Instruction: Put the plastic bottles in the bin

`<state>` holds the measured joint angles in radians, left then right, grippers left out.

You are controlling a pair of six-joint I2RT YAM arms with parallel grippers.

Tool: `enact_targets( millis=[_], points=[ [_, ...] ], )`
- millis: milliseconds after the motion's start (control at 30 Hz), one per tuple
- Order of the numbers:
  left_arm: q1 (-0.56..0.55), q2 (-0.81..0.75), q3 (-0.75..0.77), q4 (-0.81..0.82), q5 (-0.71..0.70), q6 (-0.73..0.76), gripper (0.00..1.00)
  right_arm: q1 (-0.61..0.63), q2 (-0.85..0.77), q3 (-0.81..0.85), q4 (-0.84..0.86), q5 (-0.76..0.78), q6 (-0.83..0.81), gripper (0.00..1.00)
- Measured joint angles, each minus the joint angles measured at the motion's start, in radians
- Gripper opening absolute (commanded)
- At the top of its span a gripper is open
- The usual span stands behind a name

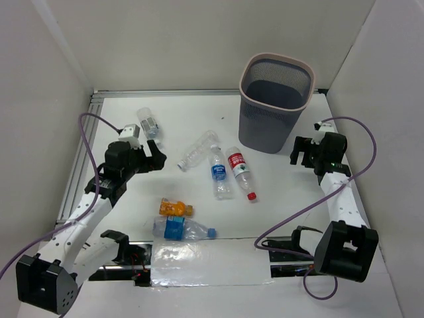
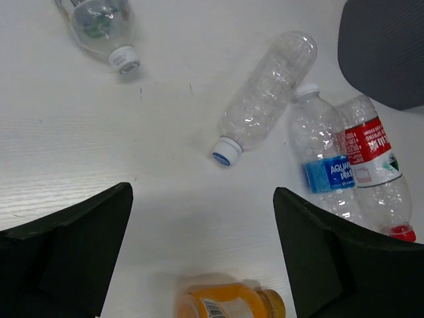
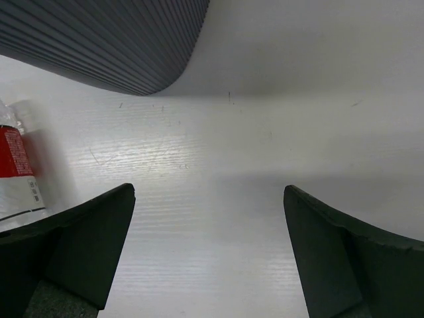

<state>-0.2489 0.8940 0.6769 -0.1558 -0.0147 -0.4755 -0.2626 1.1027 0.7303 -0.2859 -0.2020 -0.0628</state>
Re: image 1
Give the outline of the clear bottle green label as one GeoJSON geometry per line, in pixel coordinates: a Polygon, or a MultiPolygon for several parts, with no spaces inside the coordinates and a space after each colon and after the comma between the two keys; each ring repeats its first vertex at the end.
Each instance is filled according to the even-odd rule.
{"type": "Polygon", "coordinates": [[[148,107],[143,107],[136,114],[146,139],[153,140],[158,147],[161,147],[163,141],[162,129],[152,111],[148,107]]]}

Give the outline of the red label water bottle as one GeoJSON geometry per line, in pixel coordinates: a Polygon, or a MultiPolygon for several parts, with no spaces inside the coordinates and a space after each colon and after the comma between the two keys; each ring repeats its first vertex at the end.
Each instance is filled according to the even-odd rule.
{"type": "Polygon", "coordinates": [[[240,149],[235,146],[230,147],[226,150],[225,156],[239,188],[249,201],[255,201],[257,195],[252,181],[252,174],[240,149]]]}

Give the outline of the blue label water bottle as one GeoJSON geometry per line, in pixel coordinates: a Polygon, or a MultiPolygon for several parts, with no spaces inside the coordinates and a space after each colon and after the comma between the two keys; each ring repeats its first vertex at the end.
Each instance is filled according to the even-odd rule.
{"type": "Polygon", "coordinates": [[[211,169],[213,193],[215,198],[217,200],[232,199],[233,192],[229,184],[225,158],[217,144],[211,145],[208,160],[211,169]]]}

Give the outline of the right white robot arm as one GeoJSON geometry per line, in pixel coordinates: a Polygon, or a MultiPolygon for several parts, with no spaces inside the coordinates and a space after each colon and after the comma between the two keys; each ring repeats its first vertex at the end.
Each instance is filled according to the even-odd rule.
{"type": "Polygon", "coordinates": [[[366,226],[347,181],[350,168],[342,163],[347,149],[345,136],[324,132],[319,140],[295,138],[290,163],[313,169],[323,193],[328,196],[330,224],[325,232],[298,226],[293,231],[289,252],[297,260],[309,254],[320,274],[363,282],[378,245],[378,233],[366,226]]]}

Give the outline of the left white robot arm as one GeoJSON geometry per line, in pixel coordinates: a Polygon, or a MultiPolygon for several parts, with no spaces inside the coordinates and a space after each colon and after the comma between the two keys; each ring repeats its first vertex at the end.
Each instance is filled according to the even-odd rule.
{"type": "Polygon", "coordinates": [[[92,235],[127,190],[136,174],[161,170],[166,155],[154,140],[148,140],[150,154],[128,141],[108,145],[104,162],[84,189],[77,208],[64,225],[47,237],[49,242],[35,255],[22,255],[16,266],[18,299],[35,307],[66,314],[82,284],[98,267],[112,260],[124,264],[131,256],[128,235],[106,230],[92,235]]]}

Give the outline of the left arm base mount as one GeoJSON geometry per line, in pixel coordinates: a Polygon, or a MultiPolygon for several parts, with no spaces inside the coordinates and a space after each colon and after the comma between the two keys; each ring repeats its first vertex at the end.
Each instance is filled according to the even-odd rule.
{"type": "Polygon", "coordinates": [[[152,241],[132,241],[123,260],[110,261],[89,277],[90,282],[130,282],[134,286],[151,286],[152,241]]]}

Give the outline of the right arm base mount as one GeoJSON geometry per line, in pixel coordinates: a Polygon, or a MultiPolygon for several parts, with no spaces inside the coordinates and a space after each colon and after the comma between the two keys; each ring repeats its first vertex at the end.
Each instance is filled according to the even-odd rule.
{"type": "MultiPolygon", "coordinates": [[[[263,246],[271,248],[292,249],[290,237],[272,237],[262,241],[263,246]]],[[[312,268],[312,260],[294,254],[269,251],[270,272],[272,278],[302,277],[312,268]]]]}

